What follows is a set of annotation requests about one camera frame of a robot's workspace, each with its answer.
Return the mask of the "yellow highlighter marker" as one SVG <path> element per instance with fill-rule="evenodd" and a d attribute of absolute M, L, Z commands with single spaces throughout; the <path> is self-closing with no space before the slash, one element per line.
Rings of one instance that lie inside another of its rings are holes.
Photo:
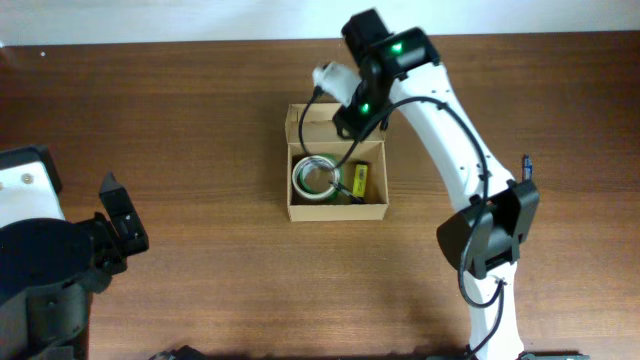
<path fill-rule="evenodd" d="M 355 197 L 364 198 L 366 194 L 366 184 L 368 178 L 368 165 L 357 163 L 355 165 L 353 194 Z"/>

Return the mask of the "brown cardboard box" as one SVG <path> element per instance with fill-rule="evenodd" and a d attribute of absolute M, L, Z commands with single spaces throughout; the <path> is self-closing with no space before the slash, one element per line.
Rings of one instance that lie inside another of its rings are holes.
<path fill-rule="evenodd" d="M 389 206 L 385 135 L 374 130 L 358 145 L 337 135 L 332 121 L 339 104 L 291 104 L 285 120 L 287 142 L 287 209 L 292 222 L 327 222 L 382 220 Z M 302 158 L 328 154 L 342 170 L 342 183 L 353 193 L 355 165 L 368 165 L 365 204 L 335 204 L 333 201 L 311 202 L 303 200 L 293 190 L 292 171 Z"/>

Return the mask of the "white masking tape roll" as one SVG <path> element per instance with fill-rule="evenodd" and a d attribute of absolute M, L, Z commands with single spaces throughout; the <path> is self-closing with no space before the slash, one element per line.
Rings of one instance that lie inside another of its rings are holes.
<path fill-rule="evenodd" d="M 342 180 L 342 170 L 328 154 L 311 155 L 298 161 L 292 171 L 292 186 L 303 200 L 326 202 L 337 197 L 334 183 Z"/>

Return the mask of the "blue pen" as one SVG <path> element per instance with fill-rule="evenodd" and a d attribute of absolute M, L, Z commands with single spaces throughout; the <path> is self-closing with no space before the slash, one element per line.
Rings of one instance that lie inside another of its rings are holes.
<path fill-rule="evenodd" d="M 533 177 L 533 162 L 528 154 L 522 157 L 522 180 L 528 181 Z"/>

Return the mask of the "dark grey pen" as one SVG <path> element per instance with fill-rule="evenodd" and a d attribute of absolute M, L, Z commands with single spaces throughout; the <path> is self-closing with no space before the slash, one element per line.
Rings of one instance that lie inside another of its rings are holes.
<path fill-rule="evenodd" d="M 333 190 L 333 194 L 329 197 L 329 200 L 333 201 L 335 204 L 365 204 L 363 198 L 355 197 L 354 194 L 342 183 L 329 181 L 329 184 L 331 185 L 331 188 Z"/>

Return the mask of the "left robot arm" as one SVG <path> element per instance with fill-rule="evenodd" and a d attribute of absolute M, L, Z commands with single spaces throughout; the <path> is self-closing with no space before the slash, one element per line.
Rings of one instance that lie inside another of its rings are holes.
<path fill-rule="evenodd" d="M 148 235 L 123 185 L 107 173 L 104 210 L 68 221 L 49 149 L 1 153 L 1 356 L 85 359 L 91 305 Z"/>

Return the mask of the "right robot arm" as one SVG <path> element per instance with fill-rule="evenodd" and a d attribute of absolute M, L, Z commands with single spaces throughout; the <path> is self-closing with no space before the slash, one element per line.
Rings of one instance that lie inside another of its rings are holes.
<path fill-rule="evenodd" d="M 514 280 L 540 201 L 535 184 L 516 180 L 483 142 L 422 29 L 392 33 L 370 9 L 352 16 L 341 33 L 358 71 L 341 75 L 331 93 L 341 104 L 333 118 L 339 137 L 358 145 L 386 129 L 394 111 L 405 117 L 454 210 L 436 238 L 469 307 L 466 356 L 521 358 Z"/>

